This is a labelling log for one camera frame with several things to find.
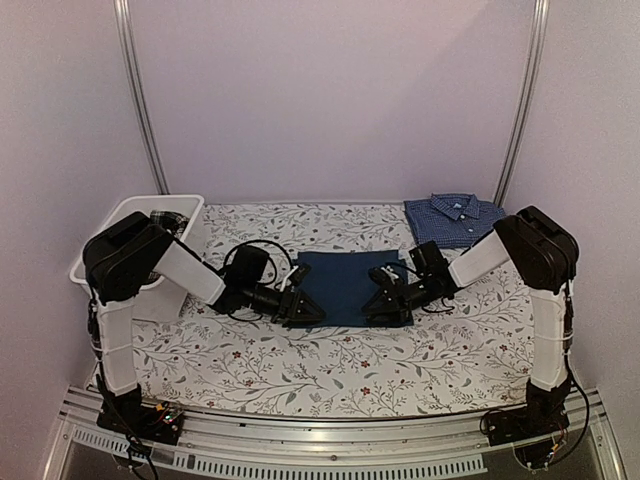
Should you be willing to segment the teal blue garment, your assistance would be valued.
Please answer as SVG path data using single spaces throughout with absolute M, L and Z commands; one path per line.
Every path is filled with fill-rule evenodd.
M 317 328 L 372 328 L 365 324 L 361 307 L 378 291 L 368 275 L 374 267 L 402 262 L 397 250 L 327 253 L 301 252 L 297 260 L 311 266 L 302 282 L 306 292 L 326 312 Z

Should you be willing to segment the blue plaid button shirt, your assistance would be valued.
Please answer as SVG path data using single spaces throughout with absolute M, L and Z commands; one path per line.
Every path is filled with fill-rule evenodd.
M 461 193 L 407 200 L 404 212 L 415 243 L 434 241 L 440 249 L 468 248 L 506 217 L 494 203 Z

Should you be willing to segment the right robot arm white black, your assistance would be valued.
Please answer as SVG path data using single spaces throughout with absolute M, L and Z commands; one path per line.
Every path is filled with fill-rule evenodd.
M 511 414 L 491 413 L 488 423 L 517 427 L 537 436 L 561 425 L 564 401 L 574 381 L 568 355 L 573 341 L 573 282 L 579 247 L 574 237 L 535 206 L 506 216 L 453 261 L 436 242 L 409 252 L 416 281 L 407 283 L 390 266 L 374 267 L 377 285 L 362 312 L 369 323 L 403 322 L 435 300 L 454 298 L 492 270 L 512 262 L 528 287 L 533 309 L 534 361 L 526 384 L 526 405 Z

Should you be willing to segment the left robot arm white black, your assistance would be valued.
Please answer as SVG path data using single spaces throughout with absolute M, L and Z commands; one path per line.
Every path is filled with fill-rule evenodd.
M 224 315 L 249 308 L 286 327 L 325 319 L 325 311 L 299 288 L 308 265 L 290 261 L 280 283 L 264 280 L 273 261 L 268 244 L 243 242 L 215 268 L 141 211 L 87 242 L 81 260 L 90 294 L 88 329 L 98 360 L 97 385 L 104 414 L 126 433 L 141 433 L 149 423 L 135 371 L 132 322 L 151 303 L 177 308 L 179 300 L 192 296 Z

